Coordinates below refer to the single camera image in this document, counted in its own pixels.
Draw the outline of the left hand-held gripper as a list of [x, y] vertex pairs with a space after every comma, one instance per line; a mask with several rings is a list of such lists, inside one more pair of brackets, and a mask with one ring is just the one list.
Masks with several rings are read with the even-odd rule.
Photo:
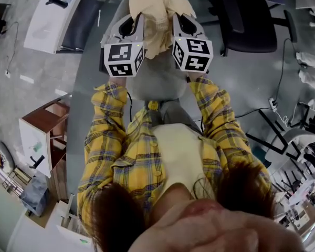
[[135, 21], [130, 15], [122, 17], [101, 41], [100, 72], [110, 77], [134, 77], [144, 59], [144, 15]]

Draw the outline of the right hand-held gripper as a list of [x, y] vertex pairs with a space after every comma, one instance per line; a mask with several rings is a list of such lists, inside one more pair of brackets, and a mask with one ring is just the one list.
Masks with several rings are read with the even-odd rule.
[[173, 15], [172, 57], [175, 67], [185, 72], [207, 72], [213, 59], [212, 42], [201, 24], [192, 16]]

